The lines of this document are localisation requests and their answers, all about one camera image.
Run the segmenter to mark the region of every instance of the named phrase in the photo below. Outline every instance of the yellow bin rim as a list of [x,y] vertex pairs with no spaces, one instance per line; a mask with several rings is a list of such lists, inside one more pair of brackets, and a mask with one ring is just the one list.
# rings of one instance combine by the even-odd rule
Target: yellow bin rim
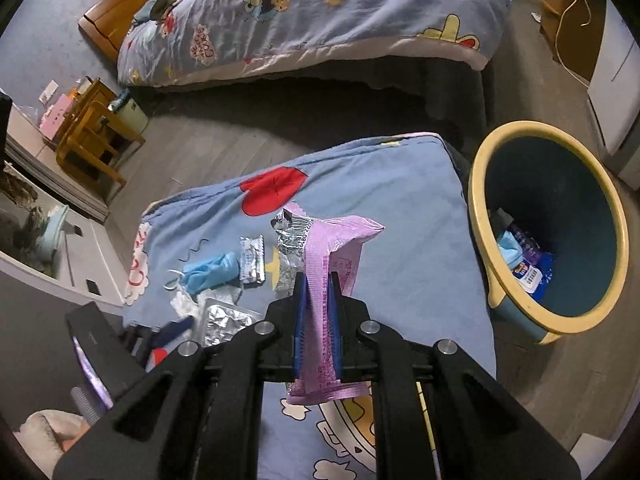
[[[489,161],[496,150],[509,140],[529,136],[552,140],[578,156],[600,184],[611,209],[616,229],[616,267],[609,288],[600,302],[581,316],[559,316],[541,306],[524,291],[502,258],[489,223],[484,197],[484,180]],[[468,198],[472,229],[489,276],[489,302],[492,308],[498,306],[507,294],[527,317],[557,334],[584,332],[607,317],[620,297],[625,283],[629,260],[629,236],[622,202],[607,171],[578,140],[558,128],[536,121],[515,121],[499,126],[486,137],[478,149],[471,166]]]

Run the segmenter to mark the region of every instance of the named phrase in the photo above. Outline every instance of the cartoon print bedding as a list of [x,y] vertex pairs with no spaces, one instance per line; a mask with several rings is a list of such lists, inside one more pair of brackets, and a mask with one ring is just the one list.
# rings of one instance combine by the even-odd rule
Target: cartoon print bedding
[[[308,215],[358,215],[385,226],[363,245],[353,297],[373,319],[404,338],[452,338],[495,375],[494,336],[474,253],[462,185],[434,134],[354,140],[150,206],[134,245],[124,321],[161,326],[178,319],[164,284],[185,261],[239,252],[240,237],[264,236],[271,218],[294,201]],[[247,288],[238,304],[265,313],[271,279]],[[170,351],[178,342],[167,349]],[[293,406],[284,384],[267,383],[258,478],[373,480],[375,439],[368,395]]]
[[482,70],[511,1],[150,0],[124,39],[118,79],[179,86],[389,55]]

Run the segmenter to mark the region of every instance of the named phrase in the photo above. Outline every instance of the pink box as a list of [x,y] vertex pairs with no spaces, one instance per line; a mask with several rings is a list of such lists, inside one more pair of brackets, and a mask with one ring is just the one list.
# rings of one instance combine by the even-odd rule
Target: pink box
[[60,125],[65,120],[65,112],[73,104],[73,99],[68,95],[61,95],[49,112],[40,121],[40,132],[47,139],[53,141]]

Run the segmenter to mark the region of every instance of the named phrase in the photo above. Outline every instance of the red heart print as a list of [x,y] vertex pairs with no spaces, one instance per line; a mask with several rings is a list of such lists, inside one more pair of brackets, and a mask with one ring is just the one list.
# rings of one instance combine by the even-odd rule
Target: red heart print
[[298,168],[274,168],[240,183],[248,193],[242,199],[242,211],[247,216],[260,216],[284,206],[300,189],[306,174]]

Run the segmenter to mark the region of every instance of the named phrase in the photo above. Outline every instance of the pink snack wrapper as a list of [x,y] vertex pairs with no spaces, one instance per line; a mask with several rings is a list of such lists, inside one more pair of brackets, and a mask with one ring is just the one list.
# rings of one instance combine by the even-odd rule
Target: pink snack wrapper
[[[304,214],[295,203],[284,209],[299,216]],[[351,295],[362,244],[382,229],[384,226],[379,223],[360,216],[313,219],[303,249],[311,313],[306,316],[300,378],[289,389],[290,404],[321,404],[369,393],[365,383],[342,384],[335,378],[326,310],[327,286],[329,273],[337,272],[342,293]]]

